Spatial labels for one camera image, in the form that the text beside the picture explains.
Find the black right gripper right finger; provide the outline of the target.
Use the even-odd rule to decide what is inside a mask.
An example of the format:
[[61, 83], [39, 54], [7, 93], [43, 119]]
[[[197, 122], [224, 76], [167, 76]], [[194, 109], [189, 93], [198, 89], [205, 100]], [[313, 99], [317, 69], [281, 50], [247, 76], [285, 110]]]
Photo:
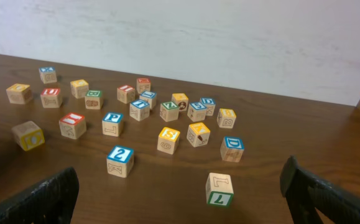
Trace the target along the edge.
[[299, 166], [290, 156], [280, 174], [280, 191], [294, 223], [360, 223], [360, 198]]

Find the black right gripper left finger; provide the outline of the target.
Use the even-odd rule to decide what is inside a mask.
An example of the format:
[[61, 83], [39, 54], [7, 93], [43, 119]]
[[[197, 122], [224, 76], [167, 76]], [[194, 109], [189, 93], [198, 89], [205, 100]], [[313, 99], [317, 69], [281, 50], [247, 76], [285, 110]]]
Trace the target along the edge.
[[80, 185], [73, 167], [0, 203], [0, 223], [70, 223]]

